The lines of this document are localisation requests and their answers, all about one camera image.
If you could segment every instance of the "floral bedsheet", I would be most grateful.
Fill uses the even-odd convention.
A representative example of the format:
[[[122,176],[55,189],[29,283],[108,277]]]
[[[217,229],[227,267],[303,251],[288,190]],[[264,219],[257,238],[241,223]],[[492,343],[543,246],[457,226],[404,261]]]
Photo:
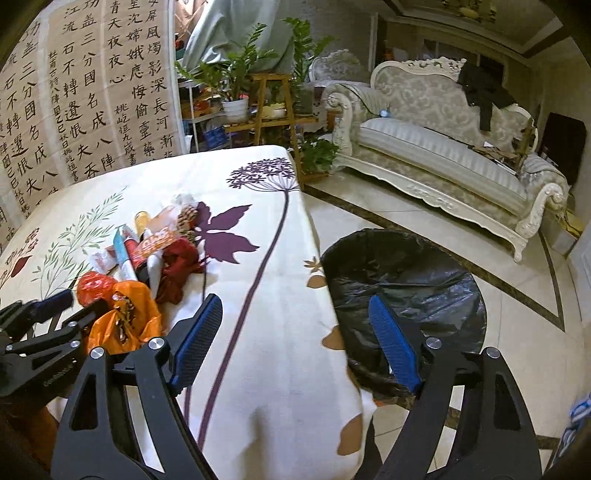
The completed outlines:
[[[111,244],[117,226],[190,193],[200,202],[206,273],[189,278],[164,316],[172,327],[209,293],[224,308],[193,386],[177,397],[197,444],[223,480],[350,480],[375,405],[348,372],[295,177],[288,152],[265,146],[153,161],[70,186],[43,201],[2,253],[0,306],[75,287],[88,253]],[[137,389],[129,397],[144,458],[159,469]],[[51,406],[57,417],[64,405]]]

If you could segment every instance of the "white floor tile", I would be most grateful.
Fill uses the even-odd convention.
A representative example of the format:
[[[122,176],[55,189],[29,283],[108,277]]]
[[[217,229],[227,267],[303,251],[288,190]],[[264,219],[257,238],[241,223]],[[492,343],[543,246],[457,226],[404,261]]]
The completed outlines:
[[[485,280],[478,277],[474,278],[486,306],[486,335],[483,347],[498,347],[499,333],[501,331],[501,300],[504,293]]]
[[[550,278],[539,237],[530,239],[520,264],[513,261],[508,242],[480,233],[478,226],[457,223],[436,212],[384,212],[380,215],[461,255],[493,275],[517,286],[536,275]]]
[[[556,270],[558,289],[564,311],[564,329],[566,334],[575,339],[580,339],[583,331],[581,322],[581,311],[577,292],[574,289],[573,277],[570,274],[569,266],[563,263]]]
[[[398,405],[384,405],[374,412],[374,428],[376,435],[391,432],[404,425],[408,410]]]
[[[456,431],[448,427],[443,427],[439,445],[435,451],[435,465],[441,468],[447,464],[447,459],[452,451],[453,439],[456,437]]]
[[[525,399],[537,434],[560,436],[584,386],[584,348],[508,295],[499,349]]]
[[[393,432],[383,433],[382,435],[376,435],[375,444],[378,447],[379,454],[382,457],[382,461],[384,462],[388,457],[390,450],[396,443],[398,439],[398,435],[400,434],[400,429],[394,430]],[[429,467],[429,472],[436,470],[435,458],[431,462],[431,466]]]
[[[558,315],[556,293],[554,292],[554,284],[549,272],[548,274],[536,275],[534,278],[518,284],[516,288],[555,315]]]
[[[540,462],[542,464],[542,473],[546,470],[546,466],[552,457],[552,450],[540,450]]]
[[[321,254],[344,236],[364,228],[378,228],[373,223],[309,195],[304,195],[304,202],[318,233]]]
[[[396,194],[392,191],[394,187],[390,189],[387,186],[373,185],[346,170],[338,171],[313,186],[370,212],[411,212],[425,209],[424,202]]]

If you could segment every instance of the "black garbage bag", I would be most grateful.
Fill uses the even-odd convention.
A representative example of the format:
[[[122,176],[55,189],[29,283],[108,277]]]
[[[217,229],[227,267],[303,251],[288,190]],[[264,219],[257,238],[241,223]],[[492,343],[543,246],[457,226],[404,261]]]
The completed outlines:
[[[486,309],[476,281],[453,257],[413,233],[365,229],[322,256],[322,266],[345,343],[349,366],[375,398],[409,396],[389,373],[368,318],[369,299],[381,291],[394,312],[420,324],[451,348],[479,353]]]

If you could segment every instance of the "sofa cushion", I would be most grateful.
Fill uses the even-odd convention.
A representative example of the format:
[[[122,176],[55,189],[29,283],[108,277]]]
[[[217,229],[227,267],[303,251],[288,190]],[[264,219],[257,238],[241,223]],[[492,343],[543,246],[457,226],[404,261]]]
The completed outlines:
[[[359,131],[359,144],[450,180],[521,215],[527,194],[521,182],[467,145],[395,118],[373,118]]]

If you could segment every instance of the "white flower pot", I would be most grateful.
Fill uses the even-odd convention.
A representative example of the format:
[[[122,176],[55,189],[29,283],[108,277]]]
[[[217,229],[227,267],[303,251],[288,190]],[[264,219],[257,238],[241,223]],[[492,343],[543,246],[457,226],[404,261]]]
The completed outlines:
[[[222,102],[222,108],[229,124],[242,124],[248,121],[248,99]]]

